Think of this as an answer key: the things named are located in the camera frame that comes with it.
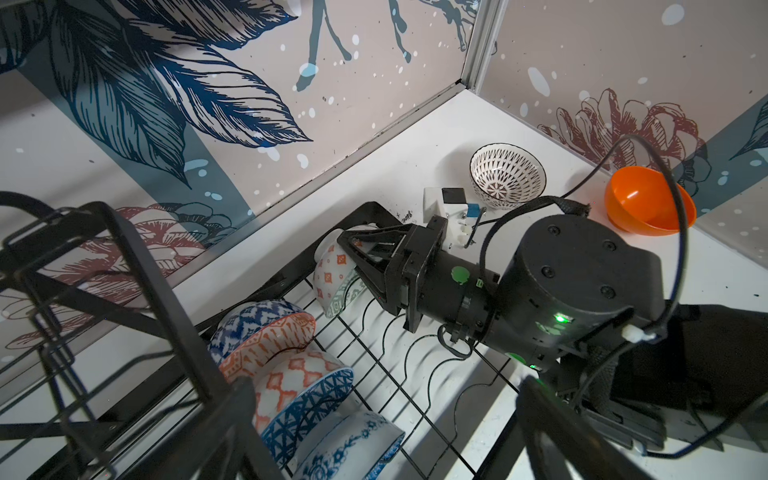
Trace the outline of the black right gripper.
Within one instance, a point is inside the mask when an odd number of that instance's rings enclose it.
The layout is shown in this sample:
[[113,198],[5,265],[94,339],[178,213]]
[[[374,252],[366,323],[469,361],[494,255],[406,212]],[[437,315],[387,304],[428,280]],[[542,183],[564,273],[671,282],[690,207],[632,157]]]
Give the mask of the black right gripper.
[[435,215],[425,226],[400,224],[379,229],[349,229],[337,239],[379,305],[405,315],[404,329],[417,331],[426,274],[446,238],[448,220]]

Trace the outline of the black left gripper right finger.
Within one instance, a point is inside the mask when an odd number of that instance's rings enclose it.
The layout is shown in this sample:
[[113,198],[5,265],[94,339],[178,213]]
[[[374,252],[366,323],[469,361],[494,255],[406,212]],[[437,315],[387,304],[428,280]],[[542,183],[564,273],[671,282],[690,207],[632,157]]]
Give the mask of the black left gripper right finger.
[[549,388],[534,377],[519,386],[517,409],[522,438],[536,479],[647,479]]

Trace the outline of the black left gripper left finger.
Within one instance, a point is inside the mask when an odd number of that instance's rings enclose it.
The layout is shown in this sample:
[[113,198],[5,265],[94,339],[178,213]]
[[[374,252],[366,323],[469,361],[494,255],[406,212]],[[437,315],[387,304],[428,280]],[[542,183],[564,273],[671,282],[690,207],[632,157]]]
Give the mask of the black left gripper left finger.
[[204,406],[170,439],[134,465],[124,479],[233,479],[257,472],[255,393],[245,378]]

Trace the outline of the green grey patterned bowl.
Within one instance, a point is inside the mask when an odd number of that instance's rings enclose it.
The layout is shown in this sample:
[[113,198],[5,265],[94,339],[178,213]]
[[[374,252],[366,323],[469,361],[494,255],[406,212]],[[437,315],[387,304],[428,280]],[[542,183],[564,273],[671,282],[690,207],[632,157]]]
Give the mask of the green grey patterned bowl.
[[338,243],[343,232],[343,229],[332,230],[320,241],[314,253],[313,290],[329,320],[367,290],[355,270],[352,257]]

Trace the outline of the orange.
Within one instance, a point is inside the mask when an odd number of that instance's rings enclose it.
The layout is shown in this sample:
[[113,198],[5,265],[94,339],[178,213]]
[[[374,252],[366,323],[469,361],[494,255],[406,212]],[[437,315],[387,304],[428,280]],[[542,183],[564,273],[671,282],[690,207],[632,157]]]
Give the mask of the orange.
[[279,361],[304,350],[315,332],[314,316],[290,302],[246,302],[219,322],[208,352],[229,381],[256,381]]

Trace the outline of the blue floral bowl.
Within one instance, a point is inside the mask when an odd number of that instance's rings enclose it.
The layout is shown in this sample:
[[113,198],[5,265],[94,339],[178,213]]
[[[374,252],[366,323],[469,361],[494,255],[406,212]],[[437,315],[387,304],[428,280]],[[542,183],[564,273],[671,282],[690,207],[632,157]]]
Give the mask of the blue floral bowl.
[[328,415],[300,443],[295,479],[376,479],[399,451],[405,432],[368,410]]

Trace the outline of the white brown patterned bowl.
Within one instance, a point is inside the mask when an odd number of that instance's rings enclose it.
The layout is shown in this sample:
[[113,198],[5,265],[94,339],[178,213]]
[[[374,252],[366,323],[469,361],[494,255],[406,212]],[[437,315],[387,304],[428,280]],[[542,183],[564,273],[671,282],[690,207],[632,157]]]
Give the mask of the white brown patterned bowl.
[[546,172],[529,151],[509,143],[477,149],[469,161],[472,186],[482,202],[495,210],[512,210],[540,197]]

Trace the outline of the orange plastic bowl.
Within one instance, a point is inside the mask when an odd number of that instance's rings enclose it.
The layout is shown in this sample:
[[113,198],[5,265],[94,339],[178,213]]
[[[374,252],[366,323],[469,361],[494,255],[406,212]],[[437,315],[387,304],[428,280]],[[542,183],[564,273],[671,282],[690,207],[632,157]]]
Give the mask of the orange plastic bowl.
[[680,231],[673,196],[663,175],[629,166],[616,171],[606,185],[604,205],[613,225],[642,236],[669,236]]

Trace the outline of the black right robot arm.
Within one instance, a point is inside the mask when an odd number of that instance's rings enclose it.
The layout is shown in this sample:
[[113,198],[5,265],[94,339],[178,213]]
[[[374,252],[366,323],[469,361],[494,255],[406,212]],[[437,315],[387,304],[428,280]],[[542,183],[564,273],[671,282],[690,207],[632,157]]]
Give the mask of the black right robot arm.
[[660,451],[732,419],[721,438],[767,447],[767,316],[663,297],[660,259],[575,215],[524,233],[502,274],[446,252],[444,218],[343,232],[339,245],[409,331],[482,344],[536,370],[607,439]]

